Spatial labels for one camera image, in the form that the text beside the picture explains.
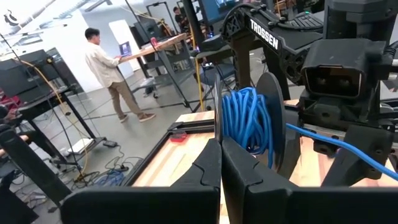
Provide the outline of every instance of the person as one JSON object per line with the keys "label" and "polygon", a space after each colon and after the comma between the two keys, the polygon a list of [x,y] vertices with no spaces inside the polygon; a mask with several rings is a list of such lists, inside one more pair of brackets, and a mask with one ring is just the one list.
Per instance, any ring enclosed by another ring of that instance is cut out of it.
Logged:
{"label": "person", "polygon": [[154,118],[154,113],[142,112],[138,107],[136,99],[130,92],[127,83],[124,81],[118,69],[121,56],[111,58],[107,56],[105,51],[100,47],[100,31],[98,29],[88,28],[85,31],[85,37],[88,41],[88,48],[85,54],[86,63],[102,86],[109,90],[114,110],[120,122],[123,123],[128,119],[127,114],[123,113],[120,107],[120,95],[123,97],[131,112],[138,117],[140,122]]}
{"label": "person", "polygon": [[[8,110],[4,105],[0,105],[0,124],[8,124],[13,127],[13,122],[15,121],[16,111]],[[37,131],[20,131],[19,136],[27,136],[25,139],[26,144],[30,145],[32,142],[36,144],[37,147],[43,149],[51,158],[55,158],[57,155],[51,148],[51,142],[47,138],[43,138]],[[3,149],[0,149],[0,157],[5,154]]]}
{"label": "person", "polygon": [[173,12],[175,14],[174,20],[180,26],[181,32],[189,32],[188,18],[181,13],[180,8],[177,6],[173,8]]}

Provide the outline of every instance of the black frame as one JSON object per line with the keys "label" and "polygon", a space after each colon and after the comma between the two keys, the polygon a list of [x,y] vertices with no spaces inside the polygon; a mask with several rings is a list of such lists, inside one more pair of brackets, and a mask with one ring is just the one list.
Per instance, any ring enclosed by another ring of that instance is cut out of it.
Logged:
{"label": "black frame", "polygon": [[162,136],[155,147],[150,151],[145,159],[140,160],[132,168],[130,173],[125,176],[122,186],[131,187],[133,183],[138,179],[138,177],[147,168],[149,163],[153,160],[156,154],[163,148],[165,143],[169,140],[170,136],[176,131],[185,131],[187,134],[200,134],[200,133],[210,133],[214,132],[214,119],[206,119],[201,121],[189,121],[189,122],[174,122]]}

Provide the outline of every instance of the laptop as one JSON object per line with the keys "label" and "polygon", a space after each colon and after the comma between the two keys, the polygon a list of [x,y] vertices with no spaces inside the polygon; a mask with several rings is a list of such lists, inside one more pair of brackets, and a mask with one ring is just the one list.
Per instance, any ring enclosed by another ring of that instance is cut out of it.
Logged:
{"label": "laptop", "polygon": [[119,45],[119,50],[122,57],[130,56],[131,55],[130,42],[127,41],[126,43]]}

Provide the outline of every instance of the coiled blue cable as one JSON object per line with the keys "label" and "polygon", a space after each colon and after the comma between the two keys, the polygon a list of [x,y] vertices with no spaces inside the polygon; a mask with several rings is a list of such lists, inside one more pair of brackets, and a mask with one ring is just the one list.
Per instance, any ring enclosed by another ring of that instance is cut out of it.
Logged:
{"label": "coiled blue cable", "polygon": [[[267,112],[266,97],[257,95],[256,89],[244,88],[223,97],[223,135],[234,139],[242,148],[254,155],[264,154],[268,149],[268,167],[272,167],[274,145],[272,142],[271,118]],[[287,128],[320,141],[347,149],[383,174],[398,181],[398,174],[385,168],[357,147],[346,142],[314,134],[305,129],[286,124]]]}

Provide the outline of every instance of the standing man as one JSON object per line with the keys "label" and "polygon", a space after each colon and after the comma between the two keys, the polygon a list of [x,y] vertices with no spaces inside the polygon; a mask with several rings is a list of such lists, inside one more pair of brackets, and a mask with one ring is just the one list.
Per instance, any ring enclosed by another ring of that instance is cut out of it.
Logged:
{"label": "standing man", "polygon": [[182,32],[189,32],[189,22],[188,19],[185,15],[183,15],[180,11],[180,8],[175,6],[173,8],[173,12],[175,14],[174,19],[177,22],[177,24],[180,26],[181,33]]}
{"label": "standing man", "polygon": [[100,47],[100,31],[98,29],[88,28],[85,32],[85,36],[88,41],[88,48],[85,55],[86,63],[98,81],[109,90],[114,110],[120,122],[125,122],[128,116],[123,113],[120,107],[119,95],[123,97],[131,112],[137,115],[140,122],[154,118],[155,114],[147,114],[141,111],[127,83],[119,72],[118,65],[121,56],[111,58],[107,56],[105,51]]}

